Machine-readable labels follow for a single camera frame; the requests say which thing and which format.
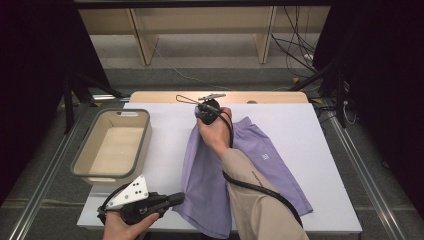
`electrical cable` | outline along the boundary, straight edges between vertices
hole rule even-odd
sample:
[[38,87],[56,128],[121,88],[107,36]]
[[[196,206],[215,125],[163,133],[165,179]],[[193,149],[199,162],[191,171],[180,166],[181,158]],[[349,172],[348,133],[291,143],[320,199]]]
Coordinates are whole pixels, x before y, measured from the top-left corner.
[[234,185],[239,186],[239,187],[247,188],[247,189],[250,189],[250,190],[254,190],[254,191],[257,191],[257,192],[264,193],[264,194],[266,194],[270,197],[273,197],[273,198],[277,199],[278,201],[280,201],[282,204],[284,204],[290,210],[290,212],[293,214],[293,217],[296,219],[296,221],[299,223],[299,225],[303,228],[302,220],[300,219],[299,213],[296,211],[296,208],[285,197],[283,197],[281,194],[274,192],[271,189],[262,187],[262,186],[254,185],[254,184],[247,183],[247,182],[242,182],[242,181],[236,180],[234,178],[231,178],[224,171],[222,171],[222,174],[224,175],[225,180],[227,180],[231,184],[234,184]]
[[347,121],[349,124],[353,125],[353,124],[355,124],[355,123],[356,123],[356,114],[355,114],[355,116],[354,116],[354,118],[353,118],[353,121],[350,121],[350,119],[347,117],[347,114],[346,114],[346,105],[347,105],[347,104],[343,104],[343,113],[344,113],[344,115],[345,115],[345,119],[346,119],[346,121]]
[[183,78],[185,78],[185,79],[188,79],[188,80],[194,80],[194,81],[197,81],[197,82],[201,82],[201,83],[203,83],[203,84],[205,84],[206,86],[209,86],[209,87],[213,87],[213,88],[220,88],[220,89],[225,89],[225,90],[229,90],[229,91],[235,91],[235,90],[233,90],[233,89],[231,89],[231,88],[228,88],[228,87],[223,87],[223,86],[218,86],[218,85],[212,85],[212,84],[209,84],[209,83],[207,83],[207,82],[205,82],[205,81],[203,81],[203,80],[201,80],[201,79],[198,79],[198,78],[194,78],[194,77],[188,77],[188,76],[186,76],[186,75],[184,75],[184,74],[182,74],[180,71],[178,71],[174,66],[172,66],[168,61],[166,61],[165,60],[165,58],[162,56],[162,54],[159,52],[159,50],[156,48],[156,46],[154,46],[153,44],[152,44],[152,46],[153,46],[153,48],[155,49],[155,51],[157,52],[157,54],[160,56],[160,58],[162,59],[162,61],[164,61],[169,67],[171,67],[175,72],[177,72],[181,77],[183,77]]
[[275,41],[275,43],[277,44],[277,46],[280,48],[280,50],[283,52],[283,53],[285,53],[286,55],[287,55],[287,57],[291,57],[291,58],[293,58],[294,60],[296,60],[298,63],[300,63],[302,66],[304,66],[304,67],[306,67],[306,68],[308,68],[309,70],[311,70],[312,72],[316,72],[316,70],[315,69],[313,69],[313,68],[311,68],[311,67],[309,67],[308,65],[306,65],[305,63],[303,63],[302,61],[300,61],[299,59],[297,59],[295,56],[293,56],[290,52],[289,52],[289,50],[286,50],[286,49],[284,49],[283,48],[283,46],[281,46],[281,44],[275,39],[275,37],[274,37],[274,34],[271,34],[271,37],[272,37],[272,39],[274,39],[274,41]]
[[289,14],[288,14],[288,12],[287,12],[287,9],[286,9],[286,7],[284,7],[284,11],[285,11],[285,13],[286,13],[286,15],[287,15],[287,18],[288,18],[288,20],[289,20],[289,22],[290,22],[290,25],[291,25],[291,27],[292,27],[292,29],[293,29],[293,35],[292,35],[292,39],[291,39],[291,41],[293,41],[293,39],[294,39],[294,36],[296,36],[297,37],[297,40],[298,40],[298,43],[299,43],[299,45],[300,45],[300,52],[301,52],[301,54],[302,54],[302,56],[303,56],[303,58],[304,58],[304,60],[305,60],[305,62],[306,62],[306,64],[309,66],[309,68],[312,68],[313,69],[313,67],[309,64],[309,61],[305,58],[305,54],[304,54],[304,52],[303,52],[303,50],[302,50],[302,48],[304,48],[305,49],[305,51],[306,51],[306,53],[308,54],[308,55],[310,55],[310,53],[308,52],[308,50],[307,50],[307,48],[305,47],[305,45],[304,44],[307,44],[310,48],[313,48],[309,43],[307,43],[306,42],[306,40],[304,40],[301,36],[300,36],[300,34],[299,34],[299,24],[298,24],[298,21],[299,21],[299,15],[300,15],[300,10],[299,10],[300,8],[299,7],[296,7],[295,8],[295,10],[296,10],[296,15],[295,15],[295,17],[296,17],[296,24],[295,25],[293,25],[293,21],[292,21],[292,19],[290,18],[290,16],[289,16]]

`black device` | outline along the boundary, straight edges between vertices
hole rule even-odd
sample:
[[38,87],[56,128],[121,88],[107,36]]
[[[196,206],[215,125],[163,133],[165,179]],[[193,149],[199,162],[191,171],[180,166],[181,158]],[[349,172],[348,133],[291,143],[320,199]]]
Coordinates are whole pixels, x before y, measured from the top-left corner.
[[153,213],[159,213],[161,218],[170,207],[182,204],[184,197],[182,192],[169,196],[151,192],[147,199],[125,204],[120,210],[121,218],[128,225],[136,224]]
[[139,223],[144,218],[148,217],[153,213],[159,213],[159,217],[163,217],[165,212],[173,206],[180,205],[184,202],[185,194],[182,192],[175,193],[172,195],[159,195],[157,192],[146,192],[144,197],[143,194],[135,194],[140,195],[141,197],[138,201],[132,201],[125,203],[125,201],[117,200],[120,195],[124,195],[125,199],[133,198],[127,190],[127,187],[131,189],[131,185],[139,185],[139,184],[124,184],[115,191],[113,191],[104,201],[103,205],[97,209],[99,213],[97,217],[102,221],[103,224],[106,222],[106,213],[108,211],[119,212],[122,220],[128,224],[133,225]]
[[213,123],[219,116],[219,103],[215,99],[209,99],[197,105],[194,115],[206,125]]

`shirt sleeve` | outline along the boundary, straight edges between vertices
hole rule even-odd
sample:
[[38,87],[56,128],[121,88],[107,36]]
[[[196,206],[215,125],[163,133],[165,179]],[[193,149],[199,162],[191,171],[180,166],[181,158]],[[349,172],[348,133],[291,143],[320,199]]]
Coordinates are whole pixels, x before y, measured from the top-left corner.
[[[278,192],[240,150],[226,150],[221,160],[231,178]],[[309,239],[290,210],[277,199],[230,183],[228,192],[241,239]]]

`gray floor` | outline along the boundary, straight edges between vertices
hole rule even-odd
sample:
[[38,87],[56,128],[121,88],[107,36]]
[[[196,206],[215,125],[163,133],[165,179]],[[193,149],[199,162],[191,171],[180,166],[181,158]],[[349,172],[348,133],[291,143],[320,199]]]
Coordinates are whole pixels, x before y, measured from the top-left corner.
[[[280,35],[290,39],[291,35]],[[311,44],[317,35],[308,36]],[[131,36],[93,36],[96,50],[112,86],[124,93],[139,90],[211,90],[222,89],[210,85],[225,86],[232,90],[282,91],[293,85],[293,67],[301,75],[310,72],[300,68],[294,61],[286,62],[275,44],[271,44],[268,62],[259,64],[251,35],[170,35],[161,36],[152,65],[141,66],[135,41]],[[318,83],[305,89],[310,97],[316,97]],[[54,180],[35,218],[30,223],[26,239],[100,239],[101,231],[76,226],[90,186],[70,172],[70,163],[78,150],[84,134],[95,115],[104,108],[122,107],[122,102],[102,103],[91,106],[85,112],[76,129],[66,156],[63,158]],[[319,120],[329,118],[327,112]],[[352,160],[337,134],[334,119],[322,123],[328,145],[336,162],[348,195],[363,224],[360,237],[367,240],[390,239],[367,191],[358,176]],[[49,168],[64,135],[64,109],[58,106],[56,118],[50,129],[17,181],[8,199],[0,208],[0,239],[7,239],[21,216],[29,199],[36,191],[43,174]],[[403,193],[396,179],[382,166],[381,155],[365,126],[359,121],[347,124],[347,132],[356,146],[363,162],[371,173],[383,199],[388,203],[399,223],[404,239],[424,239],[424,222]],[[358,239],[350,235],[309,234],[311,239]],[[152,239],[199,239],[199,235],[153,234]]]

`wire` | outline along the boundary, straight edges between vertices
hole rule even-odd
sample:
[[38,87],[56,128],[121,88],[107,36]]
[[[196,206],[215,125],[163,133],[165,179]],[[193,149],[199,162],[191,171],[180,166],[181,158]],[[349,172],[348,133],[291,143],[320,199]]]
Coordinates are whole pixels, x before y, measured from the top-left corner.
[[[311,69],[313,69],[313,67],[309,64],[309,61],[305,58],[305,53],[303,52],[303,50],[302,50],[302,48],[305,50],[305,52],[308,54],[308,55],[310,55],[310,52],[308,52],[308,48],[306,48],[305,47],[305,45],[304,44],[306,44],[306,45],[308,45],[310,48],[313,48],[309,43],[307,43],[306,42],[306,40],[304,40],[301,36],[300,36],[300,34],[299,34],[299,12],[300,12],[300,10],[299,10],[300,8],[299,7],[296,7],[295,8],[295,10],[296,10],[296,13],[295,13],[295,19],[296,19],[296,23],[295,23],[295,25],[293,25],[293,21],[292,21],[292,19],[290,18],[290,15],[288,14],[288,12],[287,12],[287,8],[286,7],[284,7],[284,11],[285,11],[285,13],[286,13],[286,15],[287,15],[287,18],[288,18],[288,20],[289,20],[289,22],[290,22],[290,25],[291,25],[291,27],[292,27],[292,29],[293,29],[293,35],[292,35],[292,39],[291,39],[291,41],[293,41],[293,39],[294,39],[294,36],[296,36],[297,37],[297,40],[298,40],[298,43],[299,43],[299,45],[300,45],[300,52],[301,52],[301,54],[302,54],[302,56],[303,56],[303,59],[305,60],[305,62],[306,62],[306,64],[308,65],[308,68],[311,68]],[[307,24],[309,24],[309,13],[310,13],[310,11],[308,11],[308,21],[307,21]]]
[[299,59],[297,59],[295,56],[293,56],[289,50],[286,50],[283,46],[281,46],[281,44],[275,39],[274,34],[271,34],[272,39],[274,39],[275,43],[277,44],[277,46],[280,48],[280,50],[285,53],[287,56],[293,58],[294,60],[296,60],[298,63],[300,63],[301,65],[303,65],[304,67],[308,68],[309,70],[311,70],[312,72],[316,72],[315,69],[311,68],[310,66],[306,65],[305,63],[303,63],[302,61],[300,61]]
[[168,61],[166,61],[165,60],[165,58],[162,56],[162,54],[159,52],[159,50],[156,48],[156,46],[154,45],[154,44],[152,44],[152,46],[153,46],[153,48],[155,49],[155,51],[157,52],[157,54],[160,56],[160,58],[162,59],[162,61],[164,61],[169,67],[171,67],[175,72],[177,72],[181,77],[183,77],[183,78],[185,78],[185,79],[189,79],[189,80],[194,80],[194,81],[197,81],[197,82],[201,82],[201,83],[203,83],[203,84],[205,84],[206,86],[209,86],[209,87],[214,87],[214,88],[220,88],[220,89],[225,89],[225,90],[229,90],[229,91],[235,91],[235,90],[233,90],[233,89],[231,89],[231,88],[228,88],[228,87],[223,87],[223,86],[218,86],[218,85],[212,85],[212,84],[209,84],[209,83],[207,83],[207,82],[205,82],[205,81],[203,81],[203,80],[201,80],[201,79],[198,79],[198,78],[194,78],[194,77],[188,77],[188,76],[186,76],[186,75],[184,75],[184,74],[182,74],[180,71],[178,71],[174,66],[172,66]]
[[331,119],[331,118],[333,118],[333,117],[335,117],[336,115],[332,115],[331,117],[328,117],[328,118],[326,118],[325,120],[323,120],[323,121],[321,121],[321,122],[319,122],[320,124],[322,124],[322,123],[324,123],[324,122],[326,122],[327,120],[329,120],[329,119]]
[[344,115],[345,115],[345,118],[346,118],[346,121],[349,123],[349,124],[355,124],[356,123],[356,114],[355,114],[355,116],[354,116],[354,118],[353,118],[353,121],[350,121],[349,120],[349,118],[347,117],[347,114],[346,114],[346,105],[347,104],[343,104],[343,113],[344,113]]

